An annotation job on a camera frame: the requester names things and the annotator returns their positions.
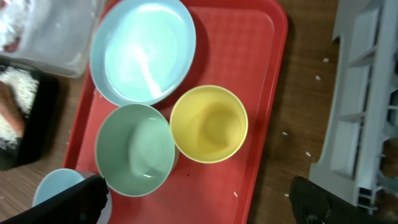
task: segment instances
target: black object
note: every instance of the black object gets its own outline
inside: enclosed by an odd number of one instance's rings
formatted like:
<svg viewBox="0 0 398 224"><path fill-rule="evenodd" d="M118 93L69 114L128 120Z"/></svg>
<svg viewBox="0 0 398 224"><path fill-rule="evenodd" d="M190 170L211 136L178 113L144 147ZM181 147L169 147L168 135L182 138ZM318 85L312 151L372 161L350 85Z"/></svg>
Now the black object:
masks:
<svg viewBox="0 0 398 224"><path fill-rule="evenodd" d="M95 224L109 194L105 180L93 175L2 224Z"/></svg>
<svg viewBox="0 0 398 224"><path fill-rule="evenodd" d="M295 177L289 199L297 224L383 224L303 177Z"/></svg>
<svg viewBox="0 0 398 224"><path fill-rule="evenodd" d="M0 72L5 71L8 66L30 71L32 78L38 80L39 84L29 118L25 120L24 136L18 139L15 148L8 146L0 149L0 170L28 164L40 158L48 141L47 136L59 91L59 82L54 76L32 67L0 60Z"/></svg>

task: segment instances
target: cup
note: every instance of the cup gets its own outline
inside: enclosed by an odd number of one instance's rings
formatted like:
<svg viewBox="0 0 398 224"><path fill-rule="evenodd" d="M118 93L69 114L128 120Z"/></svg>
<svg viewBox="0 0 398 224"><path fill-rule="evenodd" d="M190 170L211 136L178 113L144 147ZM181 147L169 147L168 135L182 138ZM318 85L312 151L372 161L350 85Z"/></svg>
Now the cup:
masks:
<svg viewBox="0 0 398 224"><path fill-rule="evenodd" d="M182 154L210 164L226 160L239 150L248 133L248 116L232 92L204 85L178 99L170 128Z"/></svg>
<svg viewBox="0 0 398 224"><path fill-rule="evenodd" d="M177 159L167 120L153 107L114 110L97 135L96 164L115 192L140 197L160 187Z"/></svg>
<svg viewBox="0 0 398 224"><path fill-rule="evenodd" d="M81 181L95 175L89 171L76 171L72 169L57 169L47 174L36 189L32 207L56 196ZM98 224L108 223L112 214L111 193L107 194L108 201L97 221Z"/></svg>

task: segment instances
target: white rice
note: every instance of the white rice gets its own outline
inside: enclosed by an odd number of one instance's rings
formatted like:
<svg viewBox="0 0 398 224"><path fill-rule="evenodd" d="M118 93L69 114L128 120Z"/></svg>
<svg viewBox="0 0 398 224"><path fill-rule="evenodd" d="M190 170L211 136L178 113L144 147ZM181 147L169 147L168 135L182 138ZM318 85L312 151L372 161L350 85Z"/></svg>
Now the white rice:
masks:
<svg viewBox="0 0 398 224"><path fill-rule="evenodd" d="M29 115L39 81L34 80L30 72L12 67L8 67L0 74L0 81L10 86L18 107L24 114ZM4 149L6 147L4 144L14 147L17 144L17 138L17 133L0 114L0 139L5 141L2 145L0 144L0 148Z"/></svg>

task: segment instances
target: bowl rim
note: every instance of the bowl rim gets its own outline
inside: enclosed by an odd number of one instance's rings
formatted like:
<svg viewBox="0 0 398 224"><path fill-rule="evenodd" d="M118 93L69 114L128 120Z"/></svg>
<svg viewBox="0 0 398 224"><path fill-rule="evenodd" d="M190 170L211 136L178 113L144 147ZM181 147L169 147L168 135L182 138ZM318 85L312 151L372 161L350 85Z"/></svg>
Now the bowl rim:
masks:
<svg viewBox="0 0 398 224"><path fill-rule="evenodd" d="M196 27L195 27L195 23L193 22L193 17L190 14L190 11L188 10L188 8L179 0L138 0L141 3L136 3L137 6L139 6L140 4L150 4L150 3L157 3L157 2L161 2L164 4L171 4L171 5L175 5L180 7L182 10L181 12L183 12L184 14L187 15L187 19L184 20L184 23L186 23L187 25L187 30L189 34L192 34L192 36L190 37L190 40L188 41L188 54L187 54L187 69L186 70L182 70L181 74L180 74L180 78L176 79L176 82L174 83L175 85L170 88L170 90L162 95L161 97L157 98L157 99L153 99L147 102L138 102L138 101L132 101L129 98L126 98L125 96L122 96L120 94L117 94L117 90L114 90L115 93L111 93L111 95L116 95L118 102L110 100L108 95L103 94L103 92L101 91L101 88L98 88L98 82L100 82L100 77L102 77L103 75L100 74L95 74L93 72L93 67L94 67L94 62L93 62L93 51L95 49L95 46L99 45L100 43L98 43L100 36L98 35L100 32L103 31L104 27L104 23L106 23L107 21L109 21L109 18L118 16L118 11L120 11L121 9L124 9L126 6L132 4L131 2L137 2L137 0L123 0L119 3L117 3L117 5L115 5L108 13L107 15L105 15L99 26L96 29L95 32L95 36L93 37L93 41L91 43L91 48L90 48L90 59L89 59L89 66L90 66L90 75L91 75L91 79L96 87L96 89L98 89L98 91L105 97L105 99L107 99L109 102L111 102L112 104L116 105L116 106L124 106L124 105L128 105L128 104L132 104L132 103L137 103L137 104L144 104L144 105L149 105L152 106L162 100L164 100L166 97L168 97L170 94L172 94L180 85L181 83L184 81L184 79L186 78L186 76L189 73L189 70L192 66L193 63L193 59L195 58L195 52L196 52L196 48L197 48L197 34L196 34Z"/></svg>
<svg viewBox="0 0 398 224"><path fill-rule="evenodd" d="M222 158L222 159L215 160L215 161L201 161L201 160L192 158L191 156L187 155L185 152L182 151L181 147L180 147L180 146L178 145L178 143L176 142L176 140L175 140L175 138L174 138L173 131L172 131L172 124L173 124L173 118L174 118L174 111L175 111L175 108L177 107L177 105L178 105L178 104L182 101L182 99L185 98L189 93L191 93L191 92L193 92L193 91L197 91L197 90L202 89L202 88L216 88L216 89L219 89L219 90L223 90L223 91L229 93L231 96L233 96L233 98L235 98L235 100L241 105L241 108L243 109L244 119L245 119L245 123L246 123L246 129L244 130L244 135L243 135L242 141L241 141L241 143L239 144L239 146L238 146L234 151L232 151L230 154L228 154L226 157L224 157L224 158ZM180 98L177 100L177 102L175 102L175 104L174 104L174 106L173 106L173 109L172 109L172 112L171 112L171 115L170 115L170 131L171 131L172 136L173 136L174 144L176 145L176 147L179 149L179 151L180 151L184 156L188 157L189 159L191 159L191 160L193 160L193 161L195 161L195 162L200 162L200 163L202 163L202 164L214 164L214 163L217 163L217 162L225 161L225 160L229 159L230 157L232 157L232 156L242 147L243 143L245 142L246 136L248 135L248 129L249 129L248 113L247 113L247 111L246 111L246 109L245 109L245 107L244 107L242 101L241 101L232 91L230 91L230 90L228 90L227 88L224 88L224 87L222 87L222 86L218 86L218 85L200 85L200 86L196 86L195 88L192 88L192 89L188 90L188 91L185 92L182 96L180 96Z"/></svg>
<svg viewBox="0 0 398 224"><path fill-rule="evenodd" d="M155 187L155 188L152 189L151 191L148 191L148 192L145 193L145 194L140 194L140 195L128 195L128 194L125 194L125 193L122 193L122 192L116 190L116 189L106 180L106 177L105 177L105 176L103 175L103 173L101 172L100 165L99 165L99 163L98 163L98 147L97 147L97 145L98 145L98 137L100 136L100 132L101 132L101 130L103 129L103 126L104 126L104 124L106 123L106 121L108 120L108 118L110 118L110 117L111 117L113 114L115 114L115 112L117 112L118 110L120 110L120 109L122 109L122 108L130 107L130 106L144 106L144 107L146 107L146 108L149 108L149 109L155 111L157 114L159 114L160 117L170 126L169 122L167 122L167 119L162 115L162 113L159 112L157 109L155 109L155 108L152 107L152 106L145 105L145 104L142 104L142 103L131 103L131 104L124 105L124 106L120 106L120 107L116 108L116 109L113 110L109 115L107 115L107 117L104 119L104 121L102 122L101 126L99 127L99 130L98 130L97 135L96 135L96 137L95 137L95 148L94 148L95 164L96 164L96 168L97 168L97 170L98 170L98 173L100 174L100 176L102 176L102 177L105 179L105 181L106 181L106 183L107 183L107 185L108 185L108 187L109 187L110 189L112 189L112 190L114 190L116 193L118 193L118 194L120 194L120 195L123 195L123 196L126 196L126 197L142 197L142 196L148 195L148 194L154 192L155 190L157 190L161 185L163 185L163 183L164 183L164 182L167 180L167 178L169 177L171 171L173 170L173 164L174 164L174 160L175 160L175 141L174 141L173 135L172 135L172 133L171 133L171 130L169 129L169 130L170 130L170 135L172 136L172 140L173 140L173 143L174 143L174 144L173 144L173 149L172 149L172 154L173 154L172 158L173 158L173 159L171 160L170 168L167 169L167 172L166 172L166 175L165 175L164 179L161 181L161 183L160 183L157 187Z"/></svg>

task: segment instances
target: food container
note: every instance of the food container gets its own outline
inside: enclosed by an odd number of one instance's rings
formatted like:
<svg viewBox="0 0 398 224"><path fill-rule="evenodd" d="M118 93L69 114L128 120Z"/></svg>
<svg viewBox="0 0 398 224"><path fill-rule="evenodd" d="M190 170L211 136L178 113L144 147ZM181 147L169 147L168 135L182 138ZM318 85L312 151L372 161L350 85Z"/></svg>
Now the food container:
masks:
<svg viewBox="0 0 398 224"><path fill-rule="evenodd" d="M0 52L0 57L47 73L80 77L86 69L91 36L106 0L31 1L17 49Z"/></svg>
<svg viewBox="0 0 398 224"><path fill-rule="evenodd" d="M54 76L27 65L0 60L1 71L8 66L30 71L32 78L38 80L39 84L29 118L25 121L24 135L19 138L17 146L4 146L4 140L0 139L0 145L4 147L0 148L0 170L34 162L46 150L59 89L58 80Z"/></svg>

